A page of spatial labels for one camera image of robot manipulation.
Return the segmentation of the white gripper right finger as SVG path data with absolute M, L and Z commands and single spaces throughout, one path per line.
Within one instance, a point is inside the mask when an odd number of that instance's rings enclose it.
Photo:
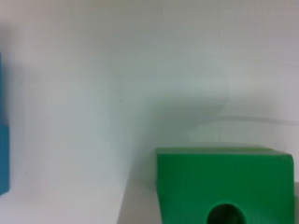
M 294 224 L 299 224 L 299 183 L 294 183 Z

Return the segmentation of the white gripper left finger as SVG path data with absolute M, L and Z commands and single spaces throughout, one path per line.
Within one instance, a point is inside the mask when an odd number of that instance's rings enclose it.
M 162 224 L 157 189 L 153 181 L 128 180 L 117 224 Z

